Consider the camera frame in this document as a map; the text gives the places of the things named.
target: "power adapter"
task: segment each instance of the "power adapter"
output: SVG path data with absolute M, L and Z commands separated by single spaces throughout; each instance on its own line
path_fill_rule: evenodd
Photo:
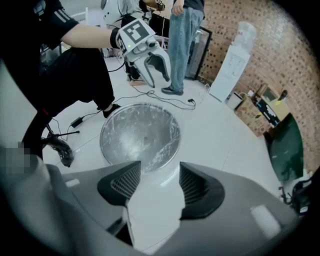
M 76 120 L 74 120 L 70 126 L 73 128 L 76 128 L 78 125 L 80 125 L 83 122 L 84 117 L 78 117 Z

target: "black t-shirt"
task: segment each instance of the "black t-shirt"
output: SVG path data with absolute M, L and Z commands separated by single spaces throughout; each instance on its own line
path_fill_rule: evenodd
M 195 10 L 204 11 L 205 8 L 205 0 L 184 0 L 184 8 L 193 8 Z
M 39 84 L 40 47 L 54 49 L 60 39 L 78 24 L 63 9 L 59 0 L 5 1 L 1 15 L 1 55 L 27 99 L 37 110 L 42 109 L 43 96 Z

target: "green panel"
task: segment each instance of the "green panel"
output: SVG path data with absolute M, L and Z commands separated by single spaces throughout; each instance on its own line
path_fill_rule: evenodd
M 292 181 L 303 176 L 304 148 L 294 117 L 289 114 L 269 146 L 269 157 L 279 181 Z

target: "tripod leg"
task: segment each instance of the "tripod leg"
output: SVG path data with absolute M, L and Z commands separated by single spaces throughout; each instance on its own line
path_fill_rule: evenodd
M 47 124 L 45 127 L 48 129 L 48 131 L 49 131 L 49 133 L 51 134 L 51 136 L 54 136 L 54 135 L 55 135 L 55 133 L 53 132 L 53 130 L 51 130 L 51 127 L 49 126 L 49 124 Z
M 79 134 L 79 133 L 80 133 L 80 131 L 77 130 L 77 131 L 68 132 L 68 133 L 56 134 L 55 136 L 56 136 L 56 137 L 60 137 L 60 136 L 64 136 L 64 135 Z

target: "black shoe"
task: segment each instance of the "black shoe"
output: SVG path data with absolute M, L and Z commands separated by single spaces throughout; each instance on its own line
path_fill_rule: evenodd
M 184 94 L 184 91 L 183 91 L 183 90 L 182 90 L 182 91 L 172 90 L 172 89 L 170 88 L 170 86 L 169 86 L 169 87 L 166 87 L 166 88 L 162 88 L 162 89 L 161 89 L 161 92 L 163 92 L 164 94 L 180 95 L 180 96 Z
M 102 111 L 103 112 L 103 116 L 105 118 L 108 118 L 108 116 L 115 111 L 116 109 L 120 108 L 121 106 L 119 106 L 118 104 L 112 104 L 112 108 L 109 111 Z

